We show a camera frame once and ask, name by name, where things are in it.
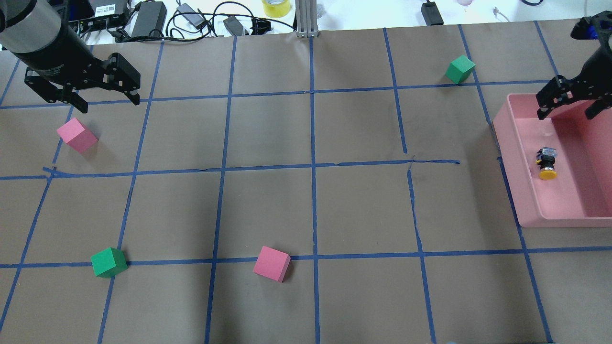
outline power adapter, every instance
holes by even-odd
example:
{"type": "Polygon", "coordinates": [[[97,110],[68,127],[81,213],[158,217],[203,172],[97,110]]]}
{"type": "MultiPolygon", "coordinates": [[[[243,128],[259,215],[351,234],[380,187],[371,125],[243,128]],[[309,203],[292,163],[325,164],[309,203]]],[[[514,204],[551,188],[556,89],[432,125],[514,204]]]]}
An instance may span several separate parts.
{"type": "Polygon", "coordinates": [[[168,13],[166,5],[162,1],[143,1],[138,5],[140,8],[132,28],[132,37],[160,37],[168,13]]]}
{"type": "Polygon", "coordinates": [[[425,19],[425,24],[427,24],[427,26],[444,24],[440,11],[438,11],[438,6],[433,1],[430,2],[427,0],[426,3],[422,4],[421,13],[423,14],[423,19],[425,19]]]}
{"type": "Polygon", "coordinates": [[[223,21],[223,24],[232,36],[248,36],[247,29],[235,16],[230,16],[223,21]]]}
{"type": "Polygon", "coordinates": [[[207,21],[202,18],[201,15],[193,14],[195,11],[188,4],[182,4],[176,8],[179,13],[191,13],[183,14],[183,17],[191,24],[194,28],[200,30],[206,25],[207,21]]]}

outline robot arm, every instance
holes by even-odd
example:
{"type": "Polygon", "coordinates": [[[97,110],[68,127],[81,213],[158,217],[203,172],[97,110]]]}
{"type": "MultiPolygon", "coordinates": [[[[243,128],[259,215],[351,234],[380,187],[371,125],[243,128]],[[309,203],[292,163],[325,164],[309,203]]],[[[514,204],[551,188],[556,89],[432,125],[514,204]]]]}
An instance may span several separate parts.
{"type": "Polygon", "coordinates": [[[49,103],[86,113],[88,103],[75,90],[95,87],[140,103],[140,73],[119,53],[95,58],[47,0],[0,0],[0,43],[28,65],[25,83],[49,103]]]}
{"type": "Polygon", "coordinates": [[[612,12],[604,11],[593,17],[582,18],[572,30],[573,39],[599,39],[600,47],[584,63],[574,79],[557,75],[548,82],[536,98],[539,119],[551,111],[579,100],[595,100],[584,113],[593,119],[604,109],[612,107],[612,12]]]}

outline grid square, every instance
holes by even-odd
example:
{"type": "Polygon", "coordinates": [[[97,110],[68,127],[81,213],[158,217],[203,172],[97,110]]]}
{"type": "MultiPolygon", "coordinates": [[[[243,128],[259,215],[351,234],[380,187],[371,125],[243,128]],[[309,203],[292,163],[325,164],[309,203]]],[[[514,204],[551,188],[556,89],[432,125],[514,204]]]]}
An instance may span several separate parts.
{"type": "Polygon", "coordinates": [[[411,174],[425,251],[521,248],[496,159],[416,163],[411,174]]]}
{"type": "Polygon", "coordinates": [[[4,97],[4,101],[2,102],[2,106],[9,107],[14,105],[42,105],[49,104],[43,98],[41,98],[36,92],[34,92],[30,87],[26,85],[24,79],[26,77],[26,68],[28,66],[19,61],[19,66],[17,66],[17,71],[15,72],[15,76],[13,80],[10,82],[9,89],[6,92],[6,96],[4,97]]]}
{"type": "Polygon", "coordinates": [[[491,121],[495,119],[501,107],[506,103],[506,98],[512,93],[538,93],[546,84],[508,84],[508,85],[485,85],[480,89],[487,104],[491,121]]]}
{"type": "Polygon", "coordinates": [[[17,57],[8,51],[0,52],[0,97],[9,82],[10,75],[17,64],[17,57]]]}
{"type": "Polygon", "coordinates": [[[130,266],[115,277],[102,343],[203,343],[210,273],[210,264],[130,266]]]}
{"type": "Polygon", "coordinates": [[[37,176],[58,146],[55,131],[69,107],[4,109],[0,116],[0,176],[37,176]]]}
{"type": "Polygon", "coordinates": [[[138,176],[125,226],[129,258],[212,258],[219,179],[220,173],[138,176]]]}
{"type": "Polygon", "coordinates": [[[416,252],[407,170],[406,165],[317,168],[319,253],[416,252]]]}
{"type": "Polygon", "coordinates": [[[138,169],[221,167],[226,112],[226,99],[154,102],[138,169]]]}
{"type": "Polygon", "coordinates": [[[88,113],[72,112],[98,138],[79,153],[62,142],[56,166],[66,173],[120,173],[134,170],[146,105],[91,105],[88,113]]]}
{"type": "Polygon", "coordinates": [[[217,265],[210,342],[314,343],[312,262],[292,261],[284,283],[253,273],[254,265],[217,265]]]}
{"type": "Polygon", "coordinates": [[[393,91],[315,95],[317,162],[405,159],[393,91]]]}
{"type": "Polygon", "coordinates": [[[523,255],[425,259],[438,343],[545,343],[523,255]]]}
{"type": "Polygon", "coordinates": [[[7,313],[3,343],[95,343],[108,280],[91,267],[23,269],[7,313]]]}
{"type": "Polygon", "coordinates": [[[315,89],[393,86],[383,30],[325,31],[313,44],[315,89]]]}
{"type": "Polygon", "coordinates": [[[430,343],[418,258],[319,260],[319,295],[321,343],[430,343]]]}
{"type": "Polygon", "coordinates": [[[156,98],[227,94],[232,38],[203,39],[191,44],[164,44],[156,98]]]}
{"type": "Polygon", "coordinates": [[[220,258],[253,257],[262,246],[312,254],[312,174],[309,168],[225,174],[220,258]]]}
{"type": "Polygon", "coordinates": [[[600,46],[596,39],[577,40],[570,37],[570,33],[577,22],[578,19],[538,21],[557,71],[567,78],[573,78],[580,74],[586,60],[600,46]]]}
{"type": "MultiPolygon", "coordinates": [[[[392,28],[388,34],[395,79],[400,86],[449,84],[444,76],[446,69],[455,58],[465,55],[456,25],[392,28]]],[[[472,73],[464,82],[474,82],[472,73]]]]}
{"type": "Polygon", "coordinates": [[[310,47],[295,33],[238,37],[232,93],[310,89],[310,47]]]}
{"type": "MultiPolygon", "coordinates": [[[[119,53],[140,73],[140,99],[148,99],[151,93],[151,84],[157,65],[160,44],[149,42],[139,44],[138,49],[134,49],[133,43],[100,44],[94,46],[92,52],[95,57],[106,60],[110,54],[119,53]]],[[[127,100],[127,97],[117,91],[107,91],[101,88],[84,89],[79,91],[79,95],[88,102],[101,102],[105,100],[127,100]]]]}
{"type": "Polygon", "coordinates": [[[227,166],[311,162],[310,96],[234,98],[227,166]]]}
{"type": "Polygon", "coordinates": [[[26,262],[89,261],[91,255],[116,247],[131,180],[131,177],[54,179],[40,211],[26,262]]]}
{"type": "Polygon", "coordinates": [[[470,24],[463,31],[481,83],[554,76],[532,21],[470,24]]]}
{"type": "Polygon", "coordinates": [[[408,154],[415,159],[498,156],[475,87],[401,89],[399,93],[408,154]]]}
{"type": "Polygon", "coordinates": [[[555,342],[609,342],[612,252],[536,253],[530,257],[555,342]]]}
{"type": "Polygon", "coordinates": [[[21,260],[47,181],[0,181],[0,264],[21,260]]]}

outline pink plastic bin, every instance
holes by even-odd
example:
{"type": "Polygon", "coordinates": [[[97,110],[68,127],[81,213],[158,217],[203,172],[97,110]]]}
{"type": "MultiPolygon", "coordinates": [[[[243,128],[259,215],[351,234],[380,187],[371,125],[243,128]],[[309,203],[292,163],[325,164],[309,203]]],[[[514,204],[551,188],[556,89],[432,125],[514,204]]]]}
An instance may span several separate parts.
{"type": "Polygon", "coordinates": [[[612,111],[592,120],[591,102],[560,107],[540,121],[535,94],[511,94],[493,121],[523,227],[612,226],[612,111]],[[538,177],[536,153],[556,148],[557,178],[538,177]]]}

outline small object in bin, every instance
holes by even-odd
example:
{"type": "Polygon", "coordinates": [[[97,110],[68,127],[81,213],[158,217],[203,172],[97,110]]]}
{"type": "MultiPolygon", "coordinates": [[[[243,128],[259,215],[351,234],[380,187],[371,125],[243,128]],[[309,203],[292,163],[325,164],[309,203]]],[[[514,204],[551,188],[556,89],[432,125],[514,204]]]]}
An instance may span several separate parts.
{"type": "Polygon", "coordinates": [[[557,172],[554,170],[554,158],[557,156],[557,150],[550,147],[542,147],[537,151],[535,163],[540,165],[540,179],[549,181],[557,177],[557,172]]]}

